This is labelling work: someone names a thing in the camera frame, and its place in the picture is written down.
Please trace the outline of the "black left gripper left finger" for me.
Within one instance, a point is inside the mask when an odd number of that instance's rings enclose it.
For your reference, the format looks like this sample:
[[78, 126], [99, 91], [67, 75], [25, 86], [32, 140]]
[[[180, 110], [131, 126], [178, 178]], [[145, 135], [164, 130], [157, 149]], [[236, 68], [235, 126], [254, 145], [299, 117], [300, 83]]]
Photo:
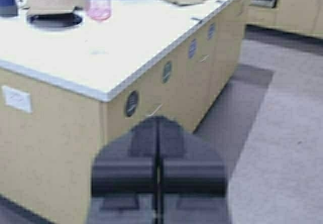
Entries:
[[153, 223], [156, 119], [145, 119], [107, 144], [91, 170], [87, 223]]

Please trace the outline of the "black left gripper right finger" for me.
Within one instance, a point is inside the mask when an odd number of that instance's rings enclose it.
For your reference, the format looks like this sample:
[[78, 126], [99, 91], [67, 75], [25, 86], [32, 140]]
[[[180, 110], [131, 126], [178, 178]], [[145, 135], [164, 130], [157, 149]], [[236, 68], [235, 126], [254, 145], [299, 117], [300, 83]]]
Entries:
[[158, 123], [165, 223], [230, 223], [226, 166], [217, 151], [177, 122]]

